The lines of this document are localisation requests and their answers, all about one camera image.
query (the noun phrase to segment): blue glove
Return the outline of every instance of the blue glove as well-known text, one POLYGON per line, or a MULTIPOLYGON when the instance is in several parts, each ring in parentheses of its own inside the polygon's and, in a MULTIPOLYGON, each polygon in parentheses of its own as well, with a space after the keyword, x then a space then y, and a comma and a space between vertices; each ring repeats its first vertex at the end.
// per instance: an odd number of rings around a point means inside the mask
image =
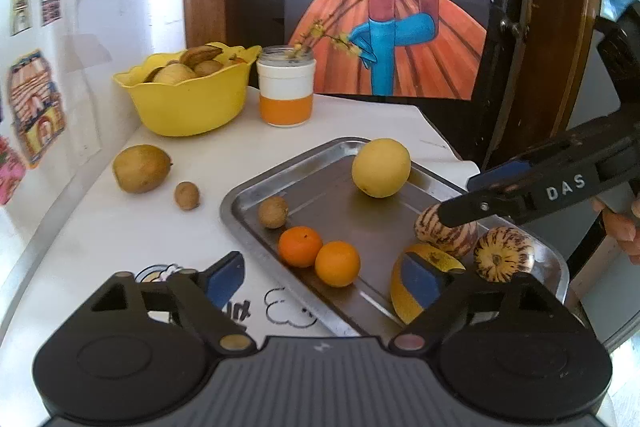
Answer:
POLYGON ((401 21, 370 19, 356 26, 349 40, 361 49, 360 59, 364 67, 371 69, 371 92, 391 96, 396 69, 395 47, 429 42, 434 36, 433 19, 426 13, 418 13, 401 21))

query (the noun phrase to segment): bolt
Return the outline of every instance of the bolt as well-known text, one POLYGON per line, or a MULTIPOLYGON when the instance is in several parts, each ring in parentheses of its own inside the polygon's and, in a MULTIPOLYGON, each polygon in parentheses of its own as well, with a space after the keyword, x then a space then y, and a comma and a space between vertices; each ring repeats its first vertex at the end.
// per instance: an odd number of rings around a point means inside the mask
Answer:
POLYGON ((403 351, 419 351, 424 347, 425 340, 415 333, 404 333, 396 337, 394 344, 403 351))
POLYGON ((220 347, 227 351, 244 351, 251 347, 251 339, 241 333, 225 335, 220 339, 220 347))

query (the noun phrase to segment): human hand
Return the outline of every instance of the human hand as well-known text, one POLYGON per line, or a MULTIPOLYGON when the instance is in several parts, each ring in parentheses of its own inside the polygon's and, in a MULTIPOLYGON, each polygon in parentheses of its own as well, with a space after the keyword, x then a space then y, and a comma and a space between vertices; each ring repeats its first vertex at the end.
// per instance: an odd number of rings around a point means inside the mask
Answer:
MULTIPOLYGON (((595 198, 591 201, 596 212, 602 212, 607 235, 617 240, 620 248, 628 254, 631 263, 640 266, 640 228, 629 217, 613 212, 606 204, 595 198)), ((640 218, 640 198, 631 204, 631 210, 640 218)))

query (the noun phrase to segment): orange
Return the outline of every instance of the orange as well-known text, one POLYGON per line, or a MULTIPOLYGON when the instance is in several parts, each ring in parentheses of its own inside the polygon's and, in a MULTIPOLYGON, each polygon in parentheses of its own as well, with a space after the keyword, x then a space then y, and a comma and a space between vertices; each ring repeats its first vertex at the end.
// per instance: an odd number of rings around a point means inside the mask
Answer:
POLYGON ((293 227, 282 232, 278 240, 278 253, 283 261, 297 268, 313 266, 322 239, 309 227, 293 227))
POLYGON ((358 251, 344 241, 332 241, 316 257, 316 274, 329 286, 342 288, 357 279, 360 272, 358 251))

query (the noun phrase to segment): white wall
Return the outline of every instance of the white wall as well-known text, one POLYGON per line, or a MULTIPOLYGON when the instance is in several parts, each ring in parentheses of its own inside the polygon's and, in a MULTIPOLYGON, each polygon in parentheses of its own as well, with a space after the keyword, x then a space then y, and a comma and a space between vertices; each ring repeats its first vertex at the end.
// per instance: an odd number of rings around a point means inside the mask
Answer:
POLYGON ((6 281, 0 281, 0 343, 26 281, 100 173, 140 125, 129 95, 112 80, 155 52, 184 48, 182 0, 78 0, 74 43, 94 97, 102 149, 42 220, 6 281))

